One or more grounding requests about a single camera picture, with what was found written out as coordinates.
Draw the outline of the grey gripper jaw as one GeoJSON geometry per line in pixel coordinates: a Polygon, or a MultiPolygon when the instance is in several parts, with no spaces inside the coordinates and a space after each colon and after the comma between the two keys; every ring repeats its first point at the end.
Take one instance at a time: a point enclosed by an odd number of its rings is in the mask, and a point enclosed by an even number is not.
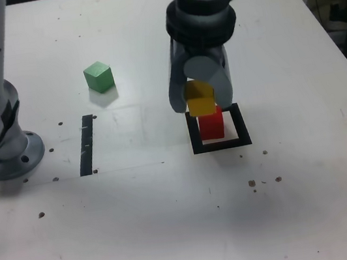
{"type": "Polygon", "coordinates": [[[187,78],[205,82],[213,88],[215,103],[221,108],[232,104],[234,90],[223,45],[209,48],[203,55],[192,56],[185,62],[184,69],[187,78]]]}
{"type": "Polygon", "coordinates": [[[186,52],[183,46],[175,40],[170,41],[170,105],[176,113],[186,112],[185,84],[187,77],[184,73],[186,52]]]}

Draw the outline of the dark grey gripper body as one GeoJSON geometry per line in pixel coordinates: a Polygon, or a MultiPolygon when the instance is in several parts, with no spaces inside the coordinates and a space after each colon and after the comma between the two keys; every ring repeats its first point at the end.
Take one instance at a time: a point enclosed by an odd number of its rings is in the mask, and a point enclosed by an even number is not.
{"type": "Polygon", "coordinates": [[[223,45],[212,48],[195,48],[186,46],[177,41],[175,41],[174,44],[176,55],[180,56],[182,59],[188,60],[192,57],[207,56],[213,60],[217,60],[220,64],[226,63],[226,53],[223,45]]]}

